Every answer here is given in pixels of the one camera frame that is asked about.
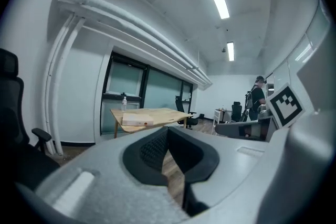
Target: white wall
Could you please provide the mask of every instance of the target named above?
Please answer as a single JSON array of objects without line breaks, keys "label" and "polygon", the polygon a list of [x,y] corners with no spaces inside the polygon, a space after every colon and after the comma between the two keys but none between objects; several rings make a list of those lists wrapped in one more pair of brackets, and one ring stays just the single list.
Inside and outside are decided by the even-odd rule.
[{"label": "white wall", "polygon": [[276,69],[301,40],[319,0],[271,0],[269,27],[262,53],[265,74]]},{"label": "white wall", "polygon": [[262,75],[264,73],[260,58],[238,58],[235,61],[216,61],[209,63],[208,75],[239,75],[254,74]]},{"label": "white wall", "polygon": [[58,97],[58,125],[60,140],[64,142],[95,142],[96,96],[98,106],[103,80],[107,70],[112,39],[86,29],[81,29],[71,48],[62,73]]},{"label": "white wall", "polygon": [[59,15],[55,0],[11,0],[0,30],[0,47],[19,58],[19,76],[25,83],[22,112],[30,143],[31,134],[41,122],[41,82],[55,35],[65,18]]},{"label": "white wall", "polygon": [[214,110],[224,108],[231,110],[234,101],[245,105],[245,94],[255,83],[255,75],[219,75],[209,76],[213,85],[205,90],[198,90],[196,100],[197,114],[214,118]]}]

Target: desk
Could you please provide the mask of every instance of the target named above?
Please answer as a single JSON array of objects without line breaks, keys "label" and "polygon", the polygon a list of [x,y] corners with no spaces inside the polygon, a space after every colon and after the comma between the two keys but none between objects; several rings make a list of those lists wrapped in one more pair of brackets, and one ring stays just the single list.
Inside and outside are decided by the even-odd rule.
[{"label": "desk", "polygon": [[[184,120],[184,128],[186,128],[187,118],[192,117],[191,114],[183,113],[180,111],[172,110],[172,109],[129,109],[126,111],[121,111],[118,109],[110,110],[113,117],[115,118],[115,127],[114,127],[114,138],[117,138],[118,125],[122,128],[124,132],[127,133],[135,133],[141,130],[155,128],[159,126],[164,126],[169,123],[177,122]],[[122,117],[124,113],[133,113],[133,114],[147,114],[151,116],[154,120],[153,126],[123,126],[122,125]]]},{"label": "desk", "polygon": [[214,122],[212,124],[212,131],[211,134],[213,134],[215,126],[216,126],[216,121],[217,124],[218,123],[224,123],[224,114],[225,112],[231,112],[231,110],[219,110],[219,109],[215,109],[215,115],[214,115]]}]

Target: black shirt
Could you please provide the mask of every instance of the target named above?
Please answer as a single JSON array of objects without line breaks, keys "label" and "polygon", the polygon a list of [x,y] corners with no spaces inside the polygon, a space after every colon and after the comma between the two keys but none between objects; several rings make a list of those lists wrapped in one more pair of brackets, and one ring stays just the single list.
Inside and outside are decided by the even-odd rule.
[{"label": "black shirt", "polygon": [[251,89],[251,94],[252,94],[252,102],[253,102],[252,110],[254,112],[257,112],[258,107],[261,105],[259,103],[259,100],[260,99],[265,99],[265,95],[264,95],[264,92],[262,91],[262,89],[259,88],[256,85],[254,85],[253,88]]}]

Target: window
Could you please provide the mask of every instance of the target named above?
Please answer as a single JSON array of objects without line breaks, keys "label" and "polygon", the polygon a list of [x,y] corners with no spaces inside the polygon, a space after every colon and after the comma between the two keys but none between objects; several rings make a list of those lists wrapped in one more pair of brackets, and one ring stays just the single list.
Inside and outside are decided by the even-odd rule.
[{"label": "window", "polygon": [[180,96],[182,80],[151,69],[149,72],[144,108],[175,109],[175,97]]},{"label": "window", "polygon": [[106,93],[140,96],[143,69],[113,62],[107,82]]},{"label": "window", "polygon": [[100,134],[114,133],[111,109],[121,109],[124,96],[127,109],[170,108],[181,96],[184,111],[190,110],[193,85],[144,63],[112,53],[108,64],[100,111]]}]

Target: water bottle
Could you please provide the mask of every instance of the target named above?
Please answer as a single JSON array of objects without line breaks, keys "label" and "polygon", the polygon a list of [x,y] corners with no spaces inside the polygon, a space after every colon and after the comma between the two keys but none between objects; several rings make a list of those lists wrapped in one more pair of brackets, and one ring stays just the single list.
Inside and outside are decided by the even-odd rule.
[{"label": "water bottle", "polygon": [[122,100],[121,110],[126,111],[126,106],[127,106],[127,100],[126,96],[124,96],[124,99]]}]

